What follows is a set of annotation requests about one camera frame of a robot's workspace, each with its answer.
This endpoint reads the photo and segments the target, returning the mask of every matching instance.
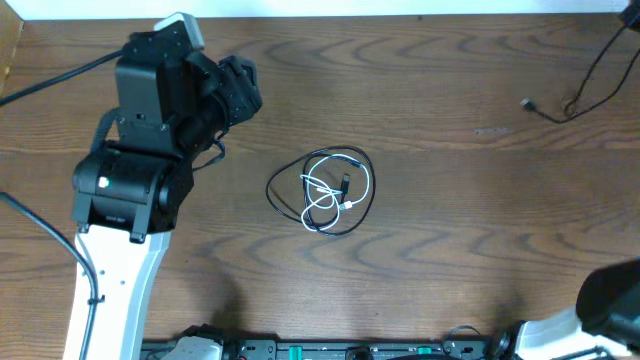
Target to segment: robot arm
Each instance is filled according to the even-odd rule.
[[[154,30],[132,34],[123,47],[120,107],[103,117],[73,175],[75,245],[96,274],[100,300],[94,317],[78,266],[64,359],[139,357],[153,281],[194,185],[193,161],[213,144],[223,156],[222,135],[262,106],[255,66],[208,59],[192,16],[175,14]],[[114,122],[119,140],[105,141]]]
[[[594,271],[576,306],[545,320],[515,324],[495,341],[494,351],[500,347],[500,359],[631,355],[640,349],[640,260]]]

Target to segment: wood grain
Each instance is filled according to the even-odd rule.
[[[7,92],[151,24],[27,23]],[[225,138],[227,158],[196,175],[147,337],[203,322],[283,338],[435,337],[461,324],[489,333],[572,305],[592,270],[640,251],[638,75],[566,126],[518,106],[533,97],[559,112],[617,28],[614,16],[200,25],[210,57],[256,62],[265,105]],[[637,34],[621,38],[582,105],[607,94],[637,43]],[[108,64],[0,109],[0,188],[71,237],[73,168],[116,105]],[[378,179],[356,232],[317,236],[273,211],[264,184],[275,169],[343,143],[370,154]],[[274,186],[301,206],[297,181],[291,172]],[[26,219],[6,207],[0,217],[0,357],[59,358],[73,261]]]

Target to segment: white cable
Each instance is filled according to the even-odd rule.
[[[351,161],[354,161],[357,164],[360,164],[359,168],[364,170],[365,175],[367,176],[367,187],[365,189],[364,194],[362,195],[362,197],[356,201],[345,201],[343,204],[340,204],[340,202],[338,201],[338,198],[336,197],[336,195],[340,195],[342,194],[342,191],[340,190],[334,190],[331,187],[329,187],[329,185],[312,176],[313,170],[315,170],[315,168],[320,165],[322,162],[331,159],[331,158],[344,158],[344,159],[348,159]],[[302,213],[300,214],[300,220],[302,221],[302,225],[304,225],[304,227],[312,232],[316,232],[316,229],[312,229],[311,227],[309,227],[309,225],[307,225],[307,222],[305,221],[304,217],[307,214],[307,212],[311,211],[311,209],[313,207],[317,207],[319,209],[323,209],[323,210],[328,210],[331,209],[332,207],[336,207],[336,218],[334,221],[331,222],[331,224],[328,224],[322,228],[320,228],[320,230],[324,231],[327,229],[330,229],[331,227],[333,227],[335,224],[338,223],[338,220],[340,219],[340,212],[342,210],[347,210],[347,209],[351,209],[354,205],[356,205],[357,203],[363,201],[367,195],[369,194],[369,186],[370,186],[370,177],[369,177],[369,171],[367,170],[367,167],[362,165],[362,163],[356,159],[354,159],[351,156],[348,155],[344,155],[344,154],[333,154],[330,156],[325,157],[324,159],[318,161],[317,163],[315,163],[311,169],[309,170],[308,174],[301,174],[300,178],[303,179],[306,182],[306,186],[307,186],[307,197],[309,198],[309,201],[311,201],[311,203],[302,211]],[[323,193],[325,195],[321,196],[320,198],[318,198],[317,200],[313,200],[313,197],[311,196],[311,186],[315,187],[316,191]],[[320,205],[320,202],[328,197],[331,197],[331,204],[329,205]]]

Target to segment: connector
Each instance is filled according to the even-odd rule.
[[[347,196],[347,193],[349,192],[350,179],[349,174],[344,174],[344,176],[342,176],[342,183],[340,184],[340,192],[342,192],[342,195],[340,196],[341,203],[344,202],[344,197]]]
[[[351,201],[345,201],[340,204],[340,210],[349,210],[353,207],[353,203]]]
[[[533,101],[531,101],[531,99],[526,98],[522,101],[520,101],[520,105],[522,105],[522,108],[525,109],[525,111],[536,111],[537,107],[536,104],[533,103]]]

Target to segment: white wall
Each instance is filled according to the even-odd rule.
[[[617,12],[628,0],[7,0],[24,20]]]

